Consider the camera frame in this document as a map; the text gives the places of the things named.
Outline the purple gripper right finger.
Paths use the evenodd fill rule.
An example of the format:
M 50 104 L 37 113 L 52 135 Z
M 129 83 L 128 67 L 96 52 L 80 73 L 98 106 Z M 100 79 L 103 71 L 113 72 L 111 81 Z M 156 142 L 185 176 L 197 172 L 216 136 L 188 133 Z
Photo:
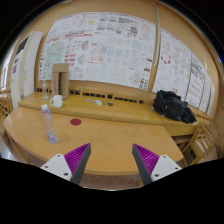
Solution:
M 181 167 L 168 155 L 159 156 L 137 144 L 133 145 L 132 154 L 143 185 L 148 185 L 181 170 Z

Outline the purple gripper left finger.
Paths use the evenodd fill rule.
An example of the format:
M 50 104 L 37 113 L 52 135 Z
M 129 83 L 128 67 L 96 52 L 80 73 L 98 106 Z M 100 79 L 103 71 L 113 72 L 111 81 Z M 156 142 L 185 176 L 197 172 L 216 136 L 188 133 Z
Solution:
M 91 144 L 87 143 L 65 155 L 56 154 L 42 166 L 42 169 L 79 185 L 90 154 Z

